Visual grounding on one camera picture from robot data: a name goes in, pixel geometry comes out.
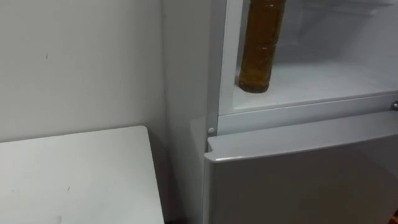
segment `table top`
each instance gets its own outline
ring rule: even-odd
[[[0,144],[0,223],[163,223],[143,126]]]

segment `white wall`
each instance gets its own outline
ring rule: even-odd
[[[160,16],[160,0],[0,0],[0,142],[145,125],[164,204]]]

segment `bottle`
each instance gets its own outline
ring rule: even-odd
[[[250,93],[268,90],[285,0],[251,0],[239,87]]]

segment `white refrigerator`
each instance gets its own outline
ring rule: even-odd
[[[286,0],[260,94],[236,84],[249,5],[163,1],[184,217],[388,223],[398,208],[398,1]]]

